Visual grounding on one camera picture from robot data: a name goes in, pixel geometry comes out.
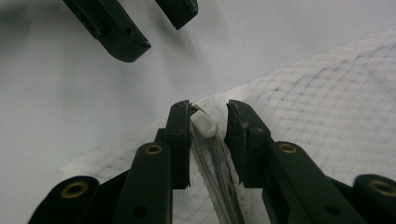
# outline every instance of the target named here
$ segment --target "gray surface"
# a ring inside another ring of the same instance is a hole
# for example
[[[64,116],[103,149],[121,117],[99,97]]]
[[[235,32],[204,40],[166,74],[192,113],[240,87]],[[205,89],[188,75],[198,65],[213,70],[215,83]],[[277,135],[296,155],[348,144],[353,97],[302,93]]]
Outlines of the gray surface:
[[[394,1],[203,0],[175,31],[121,1],[152,44],[111,58],[60,1],[0,0],[0,223],[25,223],[70,158],[197,100],[396,25]]]

